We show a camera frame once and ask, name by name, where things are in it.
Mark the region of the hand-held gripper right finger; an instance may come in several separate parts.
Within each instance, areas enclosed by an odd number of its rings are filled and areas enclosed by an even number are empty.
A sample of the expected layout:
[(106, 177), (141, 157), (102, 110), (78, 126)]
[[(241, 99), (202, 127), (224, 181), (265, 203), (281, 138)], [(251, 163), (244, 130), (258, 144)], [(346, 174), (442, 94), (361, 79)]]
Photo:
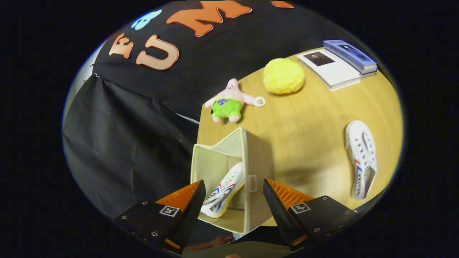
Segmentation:
[(291, 251), (321, 244), (357, 222), (359, 213), (330, 196), (313, 198), (270, 178), (263, 194)]

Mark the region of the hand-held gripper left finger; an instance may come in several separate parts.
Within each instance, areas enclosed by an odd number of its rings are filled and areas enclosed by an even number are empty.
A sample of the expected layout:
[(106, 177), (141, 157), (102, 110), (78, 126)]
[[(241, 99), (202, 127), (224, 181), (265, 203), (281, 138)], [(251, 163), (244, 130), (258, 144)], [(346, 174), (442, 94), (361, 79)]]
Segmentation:
[(157, 201), (141, 200), (113, 222), (152, 248), (182, 254), (206, 195), (205, 181), (198, 180)]

